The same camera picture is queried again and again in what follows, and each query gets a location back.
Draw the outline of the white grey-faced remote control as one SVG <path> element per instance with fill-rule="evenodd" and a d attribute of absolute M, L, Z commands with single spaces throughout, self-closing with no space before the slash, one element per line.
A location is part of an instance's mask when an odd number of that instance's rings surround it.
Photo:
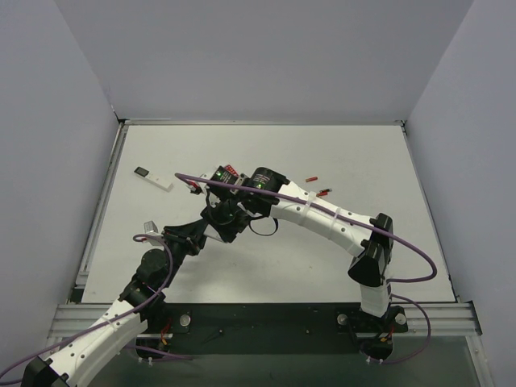
<path fill-rule="evenodd" d="M 205 229 L 204 236 L 206 238 L 217 240 L 217 241 L 223 243 L 223 238 L 221 237 L 221 235 L 212 226 L 208 226 Z"/>

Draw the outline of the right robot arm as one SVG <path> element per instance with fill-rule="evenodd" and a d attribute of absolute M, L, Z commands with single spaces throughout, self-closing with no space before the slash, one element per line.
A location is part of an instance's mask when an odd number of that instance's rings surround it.
<path fill-rule="evenodd" d="M 224 243 L 262 218 L 296 224 L 335 243 L 352 257 L 347 274 L 360 287 L 361 311 L 375 318 L 386 316 L 392 301 L 388 266 L 393 222 L 388 215 L 354 214 L 265 167 L 247 176 L 220 166 L 192 190 L 205 195 L 202 217 L 213 237 Z"/>

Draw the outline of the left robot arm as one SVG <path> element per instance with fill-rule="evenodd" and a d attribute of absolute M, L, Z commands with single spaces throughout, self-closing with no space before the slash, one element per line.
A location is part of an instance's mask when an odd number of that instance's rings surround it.
<path fill-rule="evenodd" d="M 208 222 L 166 227 L 160 234 L 137 234 L 133 240 L 154 246 L 144 253 L 119 297 L 89 328 L 68 338 L 47 358 L 31 360 L 22 386 L 87 386 L 137 335 L 158 331 L 165 321 L 163 290 L 184 259 L 206 243 Z"/>

